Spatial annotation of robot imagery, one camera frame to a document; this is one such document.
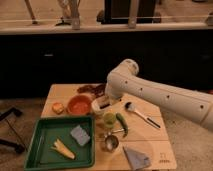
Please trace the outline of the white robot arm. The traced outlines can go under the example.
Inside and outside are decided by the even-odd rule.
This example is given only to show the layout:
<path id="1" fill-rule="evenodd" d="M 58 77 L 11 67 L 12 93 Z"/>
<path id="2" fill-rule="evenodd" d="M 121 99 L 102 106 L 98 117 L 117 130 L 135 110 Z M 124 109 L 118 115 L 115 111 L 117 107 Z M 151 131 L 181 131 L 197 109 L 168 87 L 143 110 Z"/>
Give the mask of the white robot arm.
<path id="1" fill-rule="evenodd" d="M 213 95 L 148 81 L 139 78 L 138 72 L 134 60 L 123 60 L 108 73 L 105 94 L 111 99 L 134 95 L 213 132 Z"/>

